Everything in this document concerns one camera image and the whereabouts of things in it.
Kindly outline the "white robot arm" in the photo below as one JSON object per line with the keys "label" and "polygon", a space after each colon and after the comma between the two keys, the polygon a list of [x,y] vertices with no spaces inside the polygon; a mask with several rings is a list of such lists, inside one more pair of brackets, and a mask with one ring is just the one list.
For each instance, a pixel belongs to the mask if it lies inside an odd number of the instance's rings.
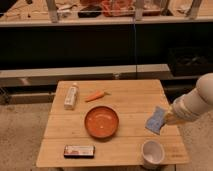
{"label": "white robot arm", "polygon": [[213,110],[213,73],[201,76],[195,88],[176,98],[164,115],[168,125],[193,122]]}

